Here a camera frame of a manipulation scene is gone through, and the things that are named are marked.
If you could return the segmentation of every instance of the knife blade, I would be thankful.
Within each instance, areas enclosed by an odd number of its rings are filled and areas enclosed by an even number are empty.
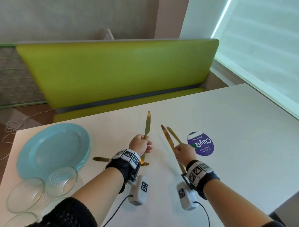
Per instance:
[[[98,162],[109,162],[109,158],[103,158],[103,157],[94,157],[93,160],[98,161]],[[148,162],[144,162],[141,164],[141,166],[148,166]]]
[[[168,143],[169,143],[171,149],[172,149],[173,152],[174,152],[174,143],[173,143],[173,141],[172,141],[172,139],[171,139],[171,137],[170,137],[170,135],[169,135],[167,129],[166,129],[163,125],[161,125],[161,128],[162,128],[162,130],[163,130],[163,132],[164,132],[164,135],[166,136],[166,139],[167,139],[167,141],[168,141]],[[186,174],[187,172],[186,172],[185,168],[184,168],[180,163],[179,163],[179,166],[180,166],[180,168],[181,168],[182,173],[183,173],[183,174]]]
[[[147,137],[148,133],[150,132],[150,112],[147,112],[147,122],[145,124],[145,133],[144,133],[144,138]],[[140,157],[140,163],[142,164],[144,162],[144,158],[145,158],[145,153],[143,153],[143,155],[141,155]]]
[[[167,129],[179,143],[182,143],[182,141],[178,138],[178,136],[174,133],[174,131],[170,127],[167,126]]]

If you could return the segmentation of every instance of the sleeve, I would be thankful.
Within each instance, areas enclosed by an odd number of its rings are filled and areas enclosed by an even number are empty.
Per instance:
[[[79,200],[69,197],[59,203],[50,213],[45,215],[41,222],[27,227],[96,227],[97,222],[89,209]]]
[[[285,227],[285,226],[277,221],[272,221],[263,225],[262,227]]]

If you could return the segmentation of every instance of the round sticker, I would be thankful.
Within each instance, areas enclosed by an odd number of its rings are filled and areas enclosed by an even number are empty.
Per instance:
[[[210,137],[198,131],[192,132],[187,137],[188,144],[195,148],[197,154],[208,156],[214,151],[214,144]]]

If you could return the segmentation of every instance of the yellow-green cushion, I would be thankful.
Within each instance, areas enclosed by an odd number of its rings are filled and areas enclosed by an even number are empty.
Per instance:
[[[205,81],[217,39],[18,44],[53,108],[70,107]]]
[[[145,98],[140,98],[140,99],[134,99],[134,100],[129,100],[129,101],[124,101],[124,102],[118,102],[118,103],[113,103],[113,104],[108,104],[104,106],[97,106],[97,107],[92,107],[92,108],[87,108],[83,110],[76,110],[76,111],[71,111],[67,113],[61,113],[61,114],[56,114],[54,116],[54,123],[55,122],[60,122],[60,121],[66,121],[66,120],[71,120],[79,117],[85,117],[85,116],[90,116],[94,114],[100,114],[104,112],[109,112],[113,110],[119,110],[123,108],[128,108],[132,106],[138,106],[146,103],[151,103],[151,102],[157,102],[165,99],[172,99],[180,96],[185,96],[185,95],[191,95],[199,92],[206,91],[203,87],[199,88],[193,88],[193,89],[188,89],[188,90],[183,90],[183,91],[176,91],[176,92],[171,92],[167,94],[162,94],[162,95],[155,95],[151,97],[145,97]]]

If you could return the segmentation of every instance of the person's left hand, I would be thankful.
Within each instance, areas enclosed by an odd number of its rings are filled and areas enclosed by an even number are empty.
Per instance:
[[[150,151],[152,150],[152,142],[149,141],[149,137],[147,136],[147,138],[144,138],[144,135],[137,135],[135,136],[129,145],[129,149],[137,152],[137,154],[141,157],[141,155],[143,155],[143,153],[150,153]]]

